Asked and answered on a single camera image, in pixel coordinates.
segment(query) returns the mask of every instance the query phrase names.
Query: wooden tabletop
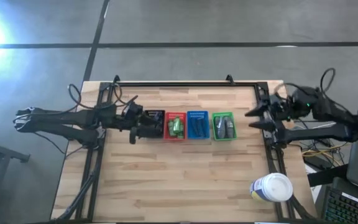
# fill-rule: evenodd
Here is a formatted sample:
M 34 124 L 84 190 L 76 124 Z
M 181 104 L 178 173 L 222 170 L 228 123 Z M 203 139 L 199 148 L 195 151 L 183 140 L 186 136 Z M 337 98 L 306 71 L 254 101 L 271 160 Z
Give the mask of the wooden tabletop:
M 269 80 L 270 92 L 282 83 Z M 100 82 L 84 82 L 83 103 L 94 106 Z M 109 129 L 99 179 L 94 222 L 254 222 L 277 221 L 273 204 L 250 197 L 250 183 L 269 173 L 256 118 L 244 113 L 256 105 L 251 87 L 123 87 L 124 101 L 138 95 L 145 110 L 209 111 L 211 139 L 183 142 L 140 139 L 129 144 L 129 132 Z M 234 141 L 213 140 L 211 115 L 231 111 Z M 70 142 L 68 152 L 78 148 Z M 316 215 L 301 152 L 284 150 L 294 194 Z M 78 193 L 86 151 L 64 163 L 52 218 L 64 212 Z M 84 210 L 87 211 L 87 200 Z

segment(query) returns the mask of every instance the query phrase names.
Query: plastic basket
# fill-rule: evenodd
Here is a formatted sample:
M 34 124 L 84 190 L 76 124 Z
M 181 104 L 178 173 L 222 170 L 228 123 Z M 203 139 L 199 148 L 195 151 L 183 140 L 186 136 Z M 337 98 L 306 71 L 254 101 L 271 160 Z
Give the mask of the plastic basket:
M 150 116 L 152 118 L 154 118 L 157 113 L 160 113 L 161 116 L 159 116 L 158 121 L 161 122 L 161 125 L 164 124 L 164 122 L 165 122 L 165 110 L 145 110 L 144 112 L 145 112 L 145 114 L 147 116 Z M 162 132 L 161 136 L 156 137 L 156 138 L 163 138 L 163 137 L 164 137 L 164 135 L 163 135 L 163 132 Z
M 176 117 L 179 117 L 180 121 L 183 122 L 183 139 L 178 139 L 176 137 L 171 137 L 169 136 L 169 130 L 168 130 L 168 121 L 170 119 L 175 119 Z M 174 141 L 182 141 L 186 139 L 186 113 L 181 113 L 181 112 L 166 112 L 165 113 L 165 121 L 164 121 L 164 139 L 168 139 L 168 140 L 174 140 Z
M 232 121 L 233 121 L 233 129 L 234 129 L 234 138 L 224 138 L 224 139 L 218 139 L 216 137 L 216 131 L 215 131 L 215 117 L 217 116 L 230 116 Z M 216 141 L 227 141 L 227 140 L 235 140 L 237 139 L 237 131 L 236 131 L 236 123 L 234 122 L 234 117 L 233 117 L 233 113 L 232 112 L 222 112 L 222 113 L 213 113 L 212 114 L 212 125 L 213 125 L 213 130 L 214 130 L 214 137 Z
M 203 130 L 202 133 L 204 136 L 197 134 L 198 126 L 194 127 L 192 121 L 194 119 L 203 119 Z M 188 139 L 209 139 L 209 119 L 208 111 L 187 111 L 187 138 Z

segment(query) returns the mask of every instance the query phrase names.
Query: black stripe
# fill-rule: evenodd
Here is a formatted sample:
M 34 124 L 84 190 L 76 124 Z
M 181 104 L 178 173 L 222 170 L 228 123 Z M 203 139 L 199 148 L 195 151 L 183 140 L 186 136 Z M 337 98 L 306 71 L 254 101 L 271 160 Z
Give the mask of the black stripe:
M 94 58 L 96 56 L 96 51 L 98 50 L 98 44 L 100 41 L 100 37 L 102 35 L 102 29 L 104 24 L 104 16 L 106 15 L 107 8 L 109 6 L 110 0 L 104 0 L 102 10 L 100 12 L 98 27 L 96 28 L 96 32 L 93 39 L 93 46 L 91 52 L 89 53 L 88 63 L 86 64 L 85 73 L 83 77 L 83 81 L 89 81 L 91 78 Z
M 92 44 L 0 44 L 0 49 L 72 49 L 92 46 Z
M 358 47 L 358 42 L 185 42 L 98 44 L 98 48 L 197 48 L 197 47 Z

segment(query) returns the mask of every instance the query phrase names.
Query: keyboard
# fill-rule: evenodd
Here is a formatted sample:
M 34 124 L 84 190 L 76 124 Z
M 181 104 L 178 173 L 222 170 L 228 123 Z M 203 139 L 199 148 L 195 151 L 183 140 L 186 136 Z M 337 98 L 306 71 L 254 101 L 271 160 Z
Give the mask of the keyboard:
M 324 205 L 324 219 L 330 222 L 358 224 L 357 200 L 357 198 L 344 194 L 340 190 L 328 187 Z

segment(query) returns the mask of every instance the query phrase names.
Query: blue basket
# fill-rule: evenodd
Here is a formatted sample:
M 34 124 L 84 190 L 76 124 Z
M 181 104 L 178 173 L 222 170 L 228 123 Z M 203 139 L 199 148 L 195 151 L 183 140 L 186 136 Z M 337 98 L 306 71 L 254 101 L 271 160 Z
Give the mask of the blue basket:
M 202 123 L 197 123 L 195 120 L 202 119 Z M 188 139 L 209 139 L 209 119 L 208 119 L 208 111 L 187 111 L 187 138 Z

